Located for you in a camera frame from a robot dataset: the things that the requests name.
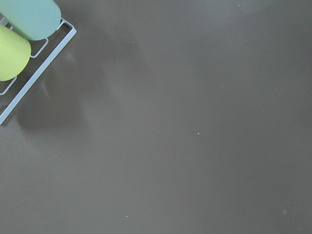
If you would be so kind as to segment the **teal plastic cup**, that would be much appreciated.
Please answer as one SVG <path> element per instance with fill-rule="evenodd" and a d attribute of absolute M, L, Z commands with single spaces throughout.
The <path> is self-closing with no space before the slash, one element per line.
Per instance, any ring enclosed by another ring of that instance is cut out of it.
<path fill-rule="evenodd" d="M 61 22 L 61 10 L 53 0 L 2 0 L 0 13 L 28 40 L 51 36 Z"/>

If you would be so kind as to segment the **yellow-green plastic cup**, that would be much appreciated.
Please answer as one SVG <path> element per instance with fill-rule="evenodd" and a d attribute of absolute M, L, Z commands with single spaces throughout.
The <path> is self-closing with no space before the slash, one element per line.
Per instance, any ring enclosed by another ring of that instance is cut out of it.
<path fill-rule="evenodd" d="M 14 31 L 0 25 L 0 80 L 8 81 L 19 75 L 31 55 L 31 45 Z"/>

